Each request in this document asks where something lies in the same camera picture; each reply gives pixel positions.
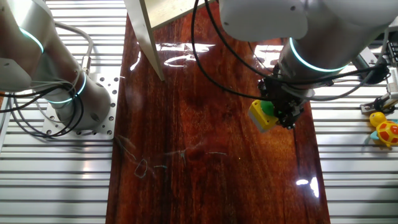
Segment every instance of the yellow block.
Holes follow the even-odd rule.
[[[265,114],[261,109],[260,103],[260,100],[253,101],[249,108],[249,117],[257,126],[258,130],[263,133],[273,128],[276,122],[278,122],[278,118]]]

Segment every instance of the black cable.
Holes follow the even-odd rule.
[[[291,84],[291,85],[309,85],[309,84],[314,84],[314,83],[322,82],[322,81],[320,81],[320,80],[302,81],[302,82],[297,82],[297,81],[296,81],[296,82],[292,82],[292,81],[282,80],[282,79],[280,79],[280,78],[274,78],[274,77],[272,77],[272,76],[266,75],[266,74],[264,74],[264,73],[262,73],[262,72],[256,70],[255,68],[253,68],[252,66],[250,66],[247,62],[245,62],[245,61],[232,49],[232,47],[227,43],[227,41],[225,40],[225,38],[224,38],[224,36],[222,35],[221,31],[219,30],[216,21],[214,20],[213,14],[211,13],[211,9],[210,9],[208,0],[205,0],[205,5],[206,5],[206,10],[207,10],[207,13],[208,13],[208,15],[209,15],[210,21],[211,21],[211,23],[213,24],[213,27],[214,27],[215,31],[217,32],[217,34],[218,34],[218,37],[219,37],[219,38],[221,39],[221,41],[224,43],[225,47],[226,47],[226,48],[227,48],[227,49],[228,49],[240,62],[242,62],[248,69],[252,70],[253,72],[257,73],[258,75],[260,75],[260,76],[262,76],[262,77],[264,77],[264,78],[269,78],[269,79],[271,79],[271,80],[273,80],[273,81],[277,81],[277,82],[279,82],[279,83],[286,83],[286,84]],[[197,7],[198,7],[198,4],[195,3],[194,8],[197,9]],[[371,67],[371,68],[367,68],[367,69],[363,69],[363,70],[357,70],[357,71],[354,71],[353,73],[352,73],[352,72],[343,73],[343,74],[339,74],[339,77],[338,77],[338,78],[345,77],[345,76],[350,76],[350,75],[355,75],[355,74],[359,74],[359,73],[364,73],[364,72],[369,72],[369,70],[372,71],[372,70],[376,70],[376,69],[379,69],[379,68],[380,68],[380,67]],[[327,80],[333,80],[333,79],[335,79],[335,78],[337,78],[337,77],[336,77],[336,76],[332,76],[332,77],[326,77],[326,78],[327,78]]]
[[[224,91],[227,91],[228,93],[232,93],[238,96],[243,96],[246,98],[251,98],[251,99],[255,99],[255,100],[268,100],[265,99],[263,97],[260,96],[252,96],[252,95],[247,95],[244,93],[240,93],[234,90],[231,90],[229,88],[226,88],[225,86],[219,84],[218,82],[216,82],[214,79],[212,79],[207,72],[205,71],[205,69],[203,68],[202,64],[199,61],[199,56],[195,47],[195,19],[196,19],[196,15],[197,15],[197,9],[198,9],[198,2],[199,0],[195,0],[195,6],[193,7],[193,12],[192,12],[192,22],[191,22],[191,43],[192,43],[192,51],[193,51],[193,56],[195,57],[195,60],[197,61],[197,65],[199,67],[199,69],[201,70],[201,72],[204,74],[204,76],[210,81],[212,82],[214,85],[216,85],[217,87],[221,88]]]
[[[42,93],[39,96],[36,96],[35,98],[33,98],[33,100],[30,100],[29,102],[27,102],[26,104],[22,105],[22,106],[18,106],[15,108],[9,108],[9,109],[5,109],[5,110],[0,110],[0,113],[7,113],[7,112],[12,112],[12,111],[16,111],[16,110],[21,110],[24,109],[25,107],[31,105],[32,103],[34,103],[36,100],[40,99],[41,97],[43,97],[44,95],[46,95],[47,93]]]
[[[80,123],[80,121],[81,121],[81,119],[83,118],[83,115],[84,115],[84,107],[83,107],[83,102],[82,102],[81,98],[80,98],[78,95],[76,96],[75,93],[70,93],[70,95],[71,95],[71,97],[72,97],[72,103],[73,103],[73,113],[72,113],[72,117],[71,117],[70,121],[68,122],[68,124],[65,125],[65,127],[64,127],[63,129],[61,129],[59,132],[57,132],[57,133],[55,133],[55,134],[47,134],[47,133],[43,133],[42,131],[39,131],[38,129],[35,129],[31,124],[29,124],[29,122],[26,121],[25,117],[24,117],[23,114],[21,113],[21,110],[17,110],[18,113],[19,113],[19,116],[21,117],[21,120],[22,120],[23,122],[25,122],[25,124],[28,125],[30,128],[32,128],[34,131],[36,131],[36,133],[32,133],[32,132],[28,131],[25,127],[23,127],[23,125],[21,125],[21,123],[17,120],[17,118],[16,118],[16,116],[15,116],[15,114],[14,114],[13,111],[11,111],[12,117],[14,118],[14,120],[16,121],[16,123],[18,124],[18,126],[19,126],[22,130],[24,130],[27,134],[30,134],[31,136],[43,137],[43,138],[52,138],[52,137],[60,137],[60,136],[66,135],[66,134],[68,134],[70,131],[74,130],[74,129],[77,127],[77,125]],[[75,98],[77,98],[77,99],[79,100],[79,102],[80,102],[81,114],[80,114],[80,117],[78,118],[78,121],[77,121],[68,131],[66,131],[66,130],[71,126],[73,120],[74,120],[75,117],[76,117],[77,106],[76,106],[76,102],[75,102],[75,100],[74,100]],[[17,106],[17,108],[20,108],[20,107],[18,106],[18,102],[17,102],[17,99],[16,99],[16,98],[14,98],[14,103],[15,103],[15,105]]]
[[[0,96],[2,96],[2,97],[13,97],[13,98],[23,98],[23,97],[35,96],[35,95],[38,95],[38,94],[41,94],[41,93],[46,93],[49,90],[53,91],[53,90],[56,90],[57,88],[59,88],[59,86],[53,86],[53,87],[47,88],[45,90],[40,90],[40,91],[36,91],[34,93],[21,94],[21,95],[15,95],[13,93],[11,93],[11,94],[0,93]]]

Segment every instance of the reddish brown wood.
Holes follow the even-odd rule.
[[[219,18],[216,4],[212,10]],[[259,77],[221,45],[205,9],[197,17],[197,42],[214,45],[200,53],[208,73],[258,95]],[[127,22],[106,223],[329,223],[309,105],[295,131],[261,134],[248,117],[252,100],[215,87],[182,45],[191,18],[155,31],[160,59],[181,65],[165,65],[164,82],[143,54],[138,59]],[[228,40],[254,65],[247,43]],[[296,184],[314,177],[318,197],[315,180]]]

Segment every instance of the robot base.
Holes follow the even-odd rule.
[[[98,83],[103,85],[108,91],[111,97],[111,108],[109,110],[106,119],[102,121],[93,130],[83,131],[71,131],[70,133],[57,137],[56,139],[48,139],[49,141],[109,141],[113,139],[114,126],[116,119],[116,107],[118,105],[118,93],[119,93],[119,75],[107,75],[98,77]],[[47,107],[47,116],[53,118],[54,121],[58,121],[55,110],[49,103]],[[61,131],[65,125],[62,123],[56,123],[46,119],[44,121],[43,130],[44,133],[57,133]]]

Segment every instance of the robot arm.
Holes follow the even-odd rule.
[[[373,66],[375,56],[365,48],[394,21],[397,9],[398,1],[390,0],[220,0],[221,22],[232,37],[245,41],[289,37],[273,76],[312,84],[259,82],[261,95],[274,107],[272,115],[285,128],[294,127],[313,88],[333,84],[317,80],[335,76],[350,62],[358,69]],[[380,82],[386,73],[375,72],[372,81],[379,77]]]
[[[88,77],[60,40],[50,9],[42,0],[0,0],[0,90],[43,90],[39,83],[73,84],[83,103],[77,130],[94,129],[110,109],[109,93]],[[89,63],[85,57],[83,63]],[[56,89],[44,96],[65,125],[76,98]]]

